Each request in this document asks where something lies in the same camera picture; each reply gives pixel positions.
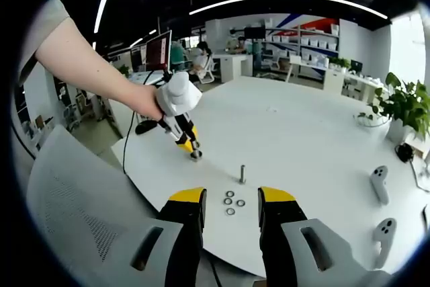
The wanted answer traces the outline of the person's left hand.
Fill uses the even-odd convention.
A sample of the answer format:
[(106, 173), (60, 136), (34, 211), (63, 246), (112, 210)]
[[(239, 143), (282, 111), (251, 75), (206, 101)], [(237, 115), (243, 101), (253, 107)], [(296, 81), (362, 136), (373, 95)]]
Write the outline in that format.
[(156, 92), (154, 85), (136, 85), (132, 103), (135, 112), (158, 122), (163, 118), (163, 112), (157, 103)]

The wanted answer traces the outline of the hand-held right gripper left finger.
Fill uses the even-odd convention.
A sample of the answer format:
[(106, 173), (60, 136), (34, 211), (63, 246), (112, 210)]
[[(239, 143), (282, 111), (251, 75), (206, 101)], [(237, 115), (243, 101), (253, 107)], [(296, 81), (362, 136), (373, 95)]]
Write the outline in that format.
[(121, 238), (110, 255), (114, 286), (195, 286), (203, 247), (206, 189), (173, 194), (156, 218)]

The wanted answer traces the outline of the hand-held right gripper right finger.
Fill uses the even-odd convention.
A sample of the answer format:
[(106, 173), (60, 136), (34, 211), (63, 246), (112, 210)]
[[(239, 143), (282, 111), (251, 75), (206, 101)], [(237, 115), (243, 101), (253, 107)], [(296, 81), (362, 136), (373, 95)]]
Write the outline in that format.
[(319, 219), (308, 219), (293, 195), (260, 187), (259, 246), (268, 286), (385, 286), (391, 275), (368, 271), (350, 244)]

